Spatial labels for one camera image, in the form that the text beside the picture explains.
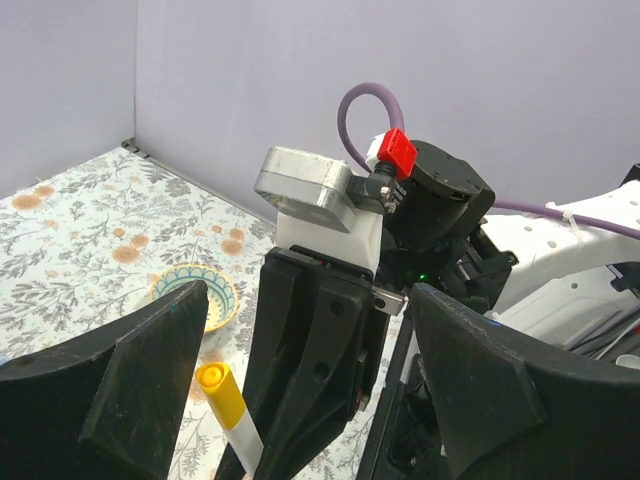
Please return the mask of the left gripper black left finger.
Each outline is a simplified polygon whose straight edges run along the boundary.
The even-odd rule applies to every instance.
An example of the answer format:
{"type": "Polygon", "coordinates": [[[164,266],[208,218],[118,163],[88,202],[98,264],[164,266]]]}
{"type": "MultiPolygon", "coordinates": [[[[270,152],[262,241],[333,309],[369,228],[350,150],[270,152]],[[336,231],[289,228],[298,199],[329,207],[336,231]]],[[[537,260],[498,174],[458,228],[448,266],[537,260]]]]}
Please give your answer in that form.
{"type": "Polygon", "coordinates": [[[198,290],[2,364],[2,478],[167,478],[204,333],[198,290]]]}

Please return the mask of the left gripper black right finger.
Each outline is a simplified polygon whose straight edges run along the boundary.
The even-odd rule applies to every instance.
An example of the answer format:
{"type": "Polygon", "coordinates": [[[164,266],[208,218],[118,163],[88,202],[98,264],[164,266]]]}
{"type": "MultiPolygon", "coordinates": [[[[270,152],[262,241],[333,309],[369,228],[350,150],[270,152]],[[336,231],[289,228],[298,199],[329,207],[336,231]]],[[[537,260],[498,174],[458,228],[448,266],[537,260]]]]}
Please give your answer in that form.
{"type": "Polygon", "coordinates": [[[452,478],[638,478],[638,370],[561,350],[427,284],[410,307],[452,478]]]}

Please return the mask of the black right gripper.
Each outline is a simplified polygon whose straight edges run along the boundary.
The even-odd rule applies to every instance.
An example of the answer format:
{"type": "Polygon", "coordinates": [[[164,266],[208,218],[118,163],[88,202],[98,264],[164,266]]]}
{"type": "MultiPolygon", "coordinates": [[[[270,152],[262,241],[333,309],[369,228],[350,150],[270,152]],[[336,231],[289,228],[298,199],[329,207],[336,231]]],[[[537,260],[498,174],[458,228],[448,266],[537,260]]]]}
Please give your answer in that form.
{"type": "Polygon", "coordinates": [[[244,382],[214,364],[218,479],[292,479],[367,406],[404,296],[364,267],[275,247],[260,271],[244,382]]]}

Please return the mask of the white marker with yellow tip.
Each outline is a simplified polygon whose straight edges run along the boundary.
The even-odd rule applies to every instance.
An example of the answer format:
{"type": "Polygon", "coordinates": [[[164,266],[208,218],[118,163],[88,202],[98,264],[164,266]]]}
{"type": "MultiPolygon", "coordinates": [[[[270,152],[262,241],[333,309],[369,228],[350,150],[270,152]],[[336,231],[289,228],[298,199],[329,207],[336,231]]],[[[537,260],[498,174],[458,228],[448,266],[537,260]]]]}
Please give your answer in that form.
{"type": "Polygon", "coordinates": [[[226,431],[226,436],[245,475],[252,479],[258,469],[264,446],[248,410],[244,411],[233,428],[226,431]]]}

